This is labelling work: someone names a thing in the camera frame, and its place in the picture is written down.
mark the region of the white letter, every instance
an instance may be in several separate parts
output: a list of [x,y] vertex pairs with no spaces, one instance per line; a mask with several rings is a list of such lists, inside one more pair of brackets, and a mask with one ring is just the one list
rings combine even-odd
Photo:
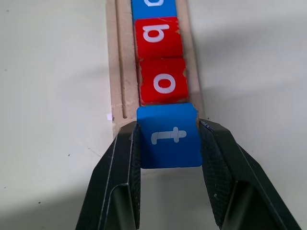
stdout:
[[[147,42],[160,42],[164,38],[164,33],[162,30],[167,30],[167,29],[169,29],[168,24],[143,26],[144,30],[143,37]],[[153,30],[158,31],[159,35],[156,37],[149,37],[148,33]]]
[[[162,88],[159,86],[160,80],[169,80],[171,82],[171,85],[167,88]],[[173,76],[166,73],[161,73],[155,76],[153,83],[154,89],[157,90],[159,93],[171,93],[176,87],[176,81]]]
[[158,2],[150,2],[149,0],[144,0],[147,6],[162,6],[164,0],[159,0]]

